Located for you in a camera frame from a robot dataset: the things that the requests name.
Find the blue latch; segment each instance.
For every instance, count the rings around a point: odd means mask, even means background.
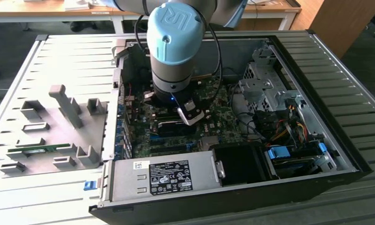
[[[95,190],[97,189],[97,181],[85,181],[83,191]]]
[[[320,142],[320,143],[317,144],[317,146],[318,146],[320,150],[321,150],[322,152],[325,152],[325,144]]]
[[[289,157],[286,147],[285,146],[272,147],[268,150],[268,156],[270,159]]]

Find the ribbed metal surface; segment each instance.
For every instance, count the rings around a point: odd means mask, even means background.
[[[312,200],[257,209],[233,215],[200,218],[182,224],[375,224],[375,105],[349,74],[302,31],[241,32],[244,35],[277,35],[306,78],[321,96],[344,131],[352,138],[373,173],[340,186]],[[66,94],[83,102],[91,96],[109,100],[110,47],[115,35],[50,36],[35,44],[11,89],[14,94],[0,107],[0,132],[17,119],[13,108],[27,99],[29,89],[50,82],[66,83]],[[0,143],[7,143],[5,132]],[[5,146],[0,147],[0,165]],[[27,177],[0,178],[0,224],[102,225],[87,213],[98,192],[82,191],[85,180],[99,177],[99,168]]]

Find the green circuit board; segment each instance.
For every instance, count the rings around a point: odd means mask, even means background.
[[[201,80],[201,85],[194,90],[200,100],[206,99],[214,93],[217,81],[212,78]],[[131,138],[131,157],[143,158],[167,154],[188,153],[204,150],[201,140],[212,137],[218,143],[232,143],[242,140],[241,132],[236,124],[234,116],[228,105],[226,86],[221,86],[213,104],[204,109],[204,118],[193,125],[194,133],[186,136],[159,138],[157,135],[158,123],[181,121],[175,113],[169,109],[154,108],[142,103],[142,92],[135,93],[129,102],[127,130]],[[157,152],[166,147],[175,147],[174,151]]]

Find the white label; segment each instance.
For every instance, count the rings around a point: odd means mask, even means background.
[[[109,12],[91,12],[91,14],[109,14]]]
[[[149,161],[133,162],[133,170],[147,169]]]

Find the warning label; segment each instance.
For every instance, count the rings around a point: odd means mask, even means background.
[[[193,190],[188,160],[150,164],[147,170],[151,195]]]

